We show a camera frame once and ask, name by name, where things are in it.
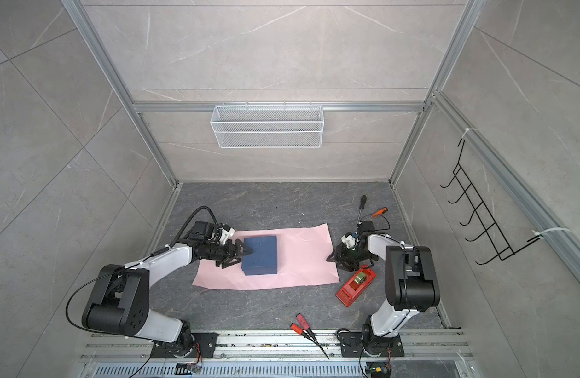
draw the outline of wire mesh basket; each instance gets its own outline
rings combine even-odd
[[[324,112],[315,105],[218,105],[210,124],[221,148],[321,147]]]

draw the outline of white zip tie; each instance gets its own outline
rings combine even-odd
[[[464,136],[467,135],[469,130],[477,130],[477,129],[471,129],[471,128],[464,129],[464,132],[462,133],[462,137],[460,137],[460,139],[464,139]]]
[[[532,230],[532,232],[534,233],[535,236],[541,237],[541,238],[544,237],[542,235],[543,233],[547,233],[549,231],[567,231],[567,232],[571,232],[570,229],[566,229],[565,227],[551,227],[550,229],[546,229],[546,230],[543,230],[543,231],[540,231],[540,232]]]

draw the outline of vertical metal post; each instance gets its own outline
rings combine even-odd
[[[130,97],[130,93],[128,92],[128,88],[113,65],[111,58],[109,55],[107,55],[105,47],[103,46],[103,42],[95,31],[95,27],[90,22],[89,16],[84,10],[84,7],[79,0],[61,0],[61,2],[66,8],[67,13],[69,13],[69,16],[74,21],[75,25],[78,27],[78,31],[84,38],[84,41],[86,41],[86,44],[89,46],[90,52],[93,54],[98,65],[101,67],[101,70],[105,74],[109,84],[112,86],[113,91],[120,99],[122,106],[128,113],[128,116],[135,124],[135,127],[145,141],[145,144],[147,144],[147,147],[149,147],[151,154],[160,166],[164,176],[172,187],[176,186],[178,184],[178,180],[176,177],[174,177],[174,173],[170,168],[168,161],[160,150],[158,142],[153,137],[153,135],[151,135],[147,124],[133,109],[132,99]]]
[[[432,97],[434,96],[434,92],[441,91],[447,81],[448,77],[450,77],[450,73],[456,64],[456,60],[458,59],[464,44],[467,42],[467,38],[473,30],[473,26],[475,26],[475,22],[481,13],[485,5],[486,0],[469,0],[467,5],[464,8],[464,12],[462,12],[462,16],[460,17],[460,21],[458,22],[458,26],[456,27],[456,31],[450,41],[450,45],[448,46],[447,51],[443,59],[441,60],[441,64],[439,65],[439,69],[437,70],[437,74],[433,79],[433,83],[429,88],[429,92],[427,93],[427,97],[425,99],[425,107],[422,114],[416,118],[412,130],[410,131],[410,135],[408,135],[407,140],[401,149],[400,156],[397,158],[397,162],[395,163],[395,167],[393,168],[393,172],[391,172],[391,177],[389,177],[389,183],[392,187],[397,184],[397,180],[401,175],[404,167],[406,166],[407,160],[416,145],[416,141],[422,132],[422,128],[424,124],[427,122],[427,118],[429,118],[430,111],[432,109]]]

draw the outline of pink paper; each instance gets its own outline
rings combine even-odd
[[[241,263],[222,269],[212,260],[201,260],[193,280],[207,289],[262,290],[291,286],[313,286],[339,282],[328,225],[302,229],[236,231],[233,240],[277,236],[277,275],[246,276]]]

